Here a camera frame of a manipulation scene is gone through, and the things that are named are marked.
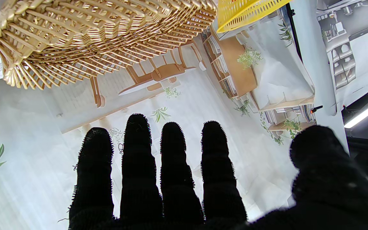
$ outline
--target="yellow crate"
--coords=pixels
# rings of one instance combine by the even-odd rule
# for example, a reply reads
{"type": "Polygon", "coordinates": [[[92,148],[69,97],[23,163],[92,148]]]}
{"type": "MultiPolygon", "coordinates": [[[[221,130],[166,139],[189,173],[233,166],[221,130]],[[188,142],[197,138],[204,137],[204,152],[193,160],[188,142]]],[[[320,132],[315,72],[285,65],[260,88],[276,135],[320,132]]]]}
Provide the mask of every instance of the yellow crate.
{"type": "Polygon", "coordinates": [[[219,0],[218,30],[222,33],[251,24],[292,0],[219,0]]]}

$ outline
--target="gloved hand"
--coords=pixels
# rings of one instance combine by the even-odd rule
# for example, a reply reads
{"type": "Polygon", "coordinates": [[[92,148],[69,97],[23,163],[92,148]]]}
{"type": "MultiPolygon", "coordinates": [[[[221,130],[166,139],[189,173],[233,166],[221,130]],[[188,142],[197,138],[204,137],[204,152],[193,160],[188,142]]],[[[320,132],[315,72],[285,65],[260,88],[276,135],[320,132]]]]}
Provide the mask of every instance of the gloved hand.
{"type": "Polygon", "coordinates": [[[161,197],[149,124],[143,115],[131,115],[124,137],[120,218],[115,219],[111,138],[105,129],[92,128],[79,154],[69,229],[193,229],[203,227],[204,221],[228,229],[246,221],[224,131],[217,122],[207,122],[202,134],[203,208],[178,124],[170,122],[162,129],[161,197]]]}

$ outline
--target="wicker basket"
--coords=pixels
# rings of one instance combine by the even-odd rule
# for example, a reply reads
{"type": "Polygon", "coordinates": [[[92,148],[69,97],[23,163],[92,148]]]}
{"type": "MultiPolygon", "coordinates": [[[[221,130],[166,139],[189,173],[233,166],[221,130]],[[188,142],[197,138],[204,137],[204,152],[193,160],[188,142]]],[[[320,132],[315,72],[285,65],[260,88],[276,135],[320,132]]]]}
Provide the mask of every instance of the wicker basket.
{"type": "Polygon", "coordinates": [[[186,43],[216,12],[212,0],[8,0],[4,80],[43,90],[112,73],[186,43]]]}
{"type": "Polygon", "coordinates": [[[219,0],[218,30],[227,32],[251,24],[292,0],[219,0]]]}

